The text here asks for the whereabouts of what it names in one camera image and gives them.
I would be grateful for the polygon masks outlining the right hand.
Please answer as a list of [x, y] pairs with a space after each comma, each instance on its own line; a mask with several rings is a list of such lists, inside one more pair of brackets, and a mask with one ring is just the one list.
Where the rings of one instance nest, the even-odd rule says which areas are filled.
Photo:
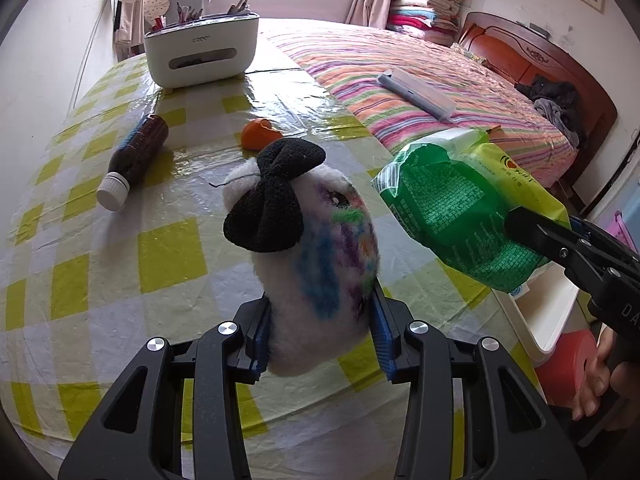
[[612, 387], [626, 400], [626, 404], [606, 427], [610, 431], [628, 429], [639, 418], [639, 367], [623, 362], [611, 372], [606, 366], [615, 341], [614, 330], [606, 325], [603, 326], [597, 352], [587, 361], [584, 379], [576, 393], [572, 409], [574, 420], [593, 415], [600, 408], [601, 396]]

